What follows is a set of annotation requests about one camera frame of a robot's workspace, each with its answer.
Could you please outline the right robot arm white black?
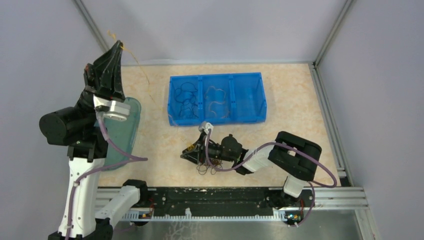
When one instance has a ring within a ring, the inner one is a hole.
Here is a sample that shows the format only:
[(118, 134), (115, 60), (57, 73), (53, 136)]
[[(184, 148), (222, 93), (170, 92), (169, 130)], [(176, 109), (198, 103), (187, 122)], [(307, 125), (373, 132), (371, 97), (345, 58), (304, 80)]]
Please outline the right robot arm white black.
[(295, 206), (301, 200), (304, 185), (314, 179), (322, 148), (286, 131), (277, 134), (275, 142), (257, 149), (245, 149), (232, 134), (220, 143), (206, 142), (207, 133), (201, 131), (198, 140), (184, 149), (180, 155), (198, 166), (222, 169), (223, 162), (231, 162), (234, 170), (241, 175), (252, 174), (262, 168), (276, 165), (288, 176), (282, 191), (271, 197), (274, 207)]

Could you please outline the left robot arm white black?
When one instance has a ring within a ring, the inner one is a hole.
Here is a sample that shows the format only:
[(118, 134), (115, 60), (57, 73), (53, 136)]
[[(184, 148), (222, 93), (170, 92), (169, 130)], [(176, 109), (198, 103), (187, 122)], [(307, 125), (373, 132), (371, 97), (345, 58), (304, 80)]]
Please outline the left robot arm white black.
[(121, 149), (112, 141), (104, 120), (124, 122), (131, 107), (125, 103), (121, 59), (124, 45), (114, 45), (85, 66), (85, 87), (76, 104), (39, 120), (47, 143), (66, 146), (69, 184), (62, 221), (51, 240), (110, 240), (117, 223), (134, 205), (144, 207), (150, 193), (143, 180), (129, 179), (101, 210), (95, 210), (100, 173), (107, 169), (108, 148)]

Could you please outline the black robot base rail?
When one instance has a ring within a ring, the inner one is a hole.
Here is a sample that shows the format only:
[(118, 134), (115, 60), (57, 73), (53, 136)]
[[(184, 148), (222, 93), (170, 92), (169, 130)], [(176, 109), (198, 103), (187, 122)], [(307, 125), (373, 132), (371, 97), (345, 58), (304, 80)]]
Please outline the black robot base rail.
[(266, 222), (286, 221), (314, 211), (366, 210), (360, 187), (305, 187), (300, 201), (289, 203), (280, 187), (150, 187), (146, 201), (130, 208), (131, 222)]

